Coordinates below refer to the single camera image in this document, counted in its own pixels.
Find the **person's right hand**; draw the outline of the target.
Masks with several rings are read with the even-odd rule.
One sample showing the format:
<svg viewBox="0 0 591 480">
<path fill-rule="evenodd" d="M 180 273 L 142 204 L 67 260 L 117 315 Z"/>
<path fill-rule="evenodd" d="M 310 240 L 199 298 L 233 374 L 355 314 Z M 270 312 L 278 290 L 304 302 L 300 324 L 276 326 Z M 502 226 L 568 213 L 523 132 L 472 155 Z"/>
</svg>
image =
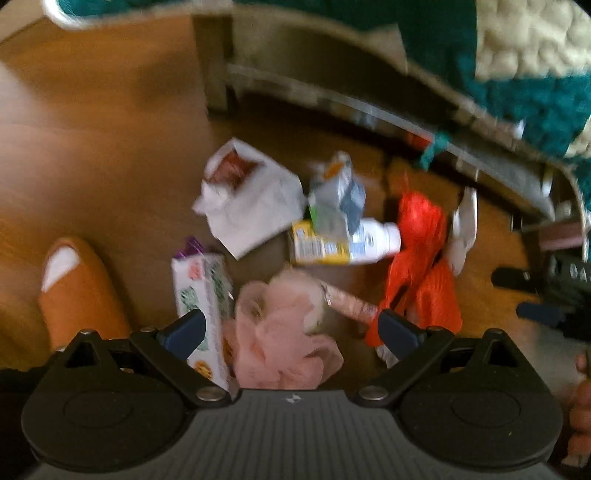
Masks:
<svg viewBox="0 0 591 480">
<path fill-rule="evenodd" d="M 574 430 L 568 442 L 564 465 L 583 468 L 590 460 L 590 349 L 576 362 L 576 368 L 586 375 L 575 392 L 569 413 L 570 426 Z"/>
</svg>

